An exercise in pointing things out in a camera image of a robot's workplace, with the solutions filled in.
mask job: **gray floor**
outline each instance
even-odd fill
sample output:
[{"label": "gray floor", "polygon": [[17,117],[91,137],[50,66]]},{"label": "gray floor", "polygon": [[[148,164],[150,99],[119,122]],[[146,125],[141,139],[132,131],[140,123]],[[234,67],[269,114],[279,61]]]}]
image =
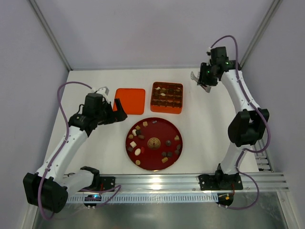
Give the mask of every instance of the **gray floor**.
[{"label": "gray floor", "polygon": [[[235,194],[232,206],[246,206],[255,193]],[[69,205],[56,218],[43,221],[36,215],[35,229],[287,229],[276,193],[262,193],[247,210],[218,208],[215,203],[117,204],[96,210]]]}]

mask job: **robotic arm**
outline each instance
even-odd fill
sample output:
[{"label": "robotic arm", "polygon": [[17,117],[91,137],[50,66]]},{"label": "robotic arm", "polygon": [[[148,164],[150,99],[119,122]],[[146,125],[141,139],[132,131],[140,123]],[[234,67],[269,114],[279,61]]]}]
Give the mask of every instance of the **robotic arm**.
[{"label": "robotic arm", "polygon": [[[99,189],[101,181],[100,172],[97,169],[82,167],[73,176],[68,178],[63,178],[63,176],[77,150],[98,125],[121,122],[127,118],[119,99],[114,100],[117,111],[112,110],[111,103],[107,97],[108,92],[108,88],[104,87],[95,93],[87,94],[82,113],[79,114],[78,112],[69,119],[68,138],[66,139],[66,135],[63,136],[52,155],[35,174],[28,173],[24,177],[23,185],[28,203],[38,206],[38,188],[46,169],[48,169],[48,173],[42,186],[41,203],[43,208],[54,213],[60,212],[68,197],[82,188]],[[64,141],[66,141],[65,145],[52,162],[52,165],[48,167],[49,162]]]},{"label": "robotic arm", "polygon": [[217,86],[221,81],[226,87],[235,107],[236,116],[228,127],[230,145],[223,161],[218,165],[215,176],[201,175],[206,182],[206,190],[230,190],[232,184],[235,189],[243,189],[239,173],[236,169],[236,162],[244,148],[250,147],[256,141],[262,139],[265,125],[254,109],[256,107],[266,121],[269,119],[267,109],[261,109],[251,96],[243,78],[243,73],[238,65],[238,76],[236,75],[236,61],[230,61],[226,54],[225,47],[211,49],[208,53],[210,60],[203,62],[200,67],[198,77],[191,73],[191,79],[197,82],[206,92],[210,92],[211,87]]}]

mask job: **red plate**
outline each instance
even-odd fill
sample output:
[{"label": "red plate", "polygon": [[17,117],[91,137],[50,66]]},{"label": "red plate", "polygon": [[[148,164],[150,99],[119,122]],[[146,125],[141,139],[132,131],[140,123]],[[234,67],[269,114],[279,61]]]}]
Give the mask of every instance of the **red plate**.
[{"label": "red plate", "polygon": [[[143,126],[143,122],[147,122],[147,127]],[[132,135],[132,130],[136,129],[136,126],[140,127],[144,139],[140,139],[138,136],[133,136],[132,139],[128,138],[129,135]],[[166,141],[170,141],[171,145],[167,146]],[[128,148],[131,147],[131,142],[135,142],[137,146],[130,152]],[[139,165],[136,164],[137,166],[146,170],[161,170],[178,160],[183,145],[181,134],[172,123],[162,118],[146,118],[132,126],[127,134],[125,146],[131,161],[135,164],[136,161],[140,161]],[[136,149],[142,149],[138,156],[135,155]]]}]

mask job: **food piece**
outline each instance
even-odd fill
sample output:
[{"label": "food piece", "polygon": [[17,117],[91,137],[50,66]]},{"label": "food piece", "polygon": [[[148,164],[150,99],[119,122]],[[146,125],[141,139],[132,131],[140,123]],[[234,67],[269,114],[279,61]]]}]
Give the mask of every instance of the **food piece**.
[{"label": "food piece", "polygon": [[167,140],[167,141],[165,142],[165,145],[166,145],[166,146],[171,146],[171,144],[172,144],[172,143],[171,143],[170,140]]},{"label": "food piece", "polygon": [[137,148],[137,149],[135,150],[135,152],[134,152],[134,154],[135,154],[136,156],[140,155],[140,153],[141,153],[141,149],[140,149],[140,148]]},{"label": "food piece", "polygon": [[167,161],[168,161],[168,158],[167,158],[167,157],[165,157],[165,158],[162,159],[162,163],[165,163],[165,162],[167,162]]},{"label": "food piece", "polygon": [[136,144],[135,142],[130,142],[130,146],[131,146],[132,148],[135,148],[135,147],[137,146],[137,144]]}]

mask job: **metal grille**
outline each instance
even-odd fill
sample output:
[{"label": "metal grille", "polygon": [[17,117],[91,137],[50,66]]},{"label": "metal grille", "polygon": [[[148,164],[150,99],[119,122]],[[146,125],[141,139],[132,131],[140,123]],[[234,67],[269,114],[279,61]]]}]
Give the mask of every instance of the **metal grille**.
[{"label": "metal grille", "polygon": [[[85,201],[89,194],[75,194],[68,198],[67,203],[103,203],[107,201],[112,195],[102,194],[99,201]],[[117,194],[109,203],[111,204],[129,204],[129,203],[207,203],[218,202],[216,193],[176,193],[176,194]]]}]

